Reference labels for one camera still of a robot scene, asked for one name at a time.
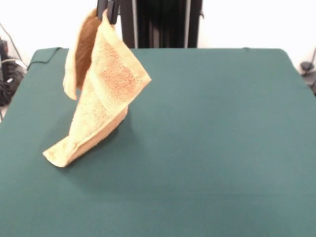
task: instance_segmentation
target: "white wall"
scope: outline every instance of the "white wall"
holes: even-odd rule
[[[37,49],[72,45],[96,2],[0,0],[0,22],[28,63]],[[315,0],[204,0],[198,46],[282,48],[299,68],[316,46],[315,9]],[[7,39],[1,29],[0,36]]]

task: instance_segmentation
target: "towel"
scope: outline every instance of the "towel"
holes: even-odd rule
[[[151,81],[116,35],[106,11],[102,22],[95,15],[93,10],[87,16],[75,48],[67,55],[65,93],[76,99],[76,88],[82,92],[68,136],[43,152],[57,167],[67,166],[105,139],[123,121],[128,105]]]

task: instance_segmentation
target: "orange towel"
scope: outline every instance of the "orange towel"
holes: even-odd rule
[[[76,99],[76,88],[82,88],[69,135],[43,153],[58,167],[67,166],[106,138],[125,118],[128,105],[151,81],[116,35],[106,11],[102,23],[95,14],[94,10],[86,18],[76,46],[66,59],[66,94]]]

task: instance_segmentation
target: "green tablecloth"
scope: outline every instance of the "green tablecloth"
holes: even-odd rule
[[[152,82],[68,168],[66,49],[35,53],[0,125],[0,236],[315,237],[316,99],[275,49],[142,49]]]

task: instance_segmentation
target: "black equipment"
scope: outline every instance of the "black equipment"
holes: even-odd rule
[[[195,48],[202,0],[98,0],[111,24],[120,5],[123,41],[130,48]]]
[[[10,104],[27,67],[20,59],[8,56],[7,44],[0,38],[0,106]]]

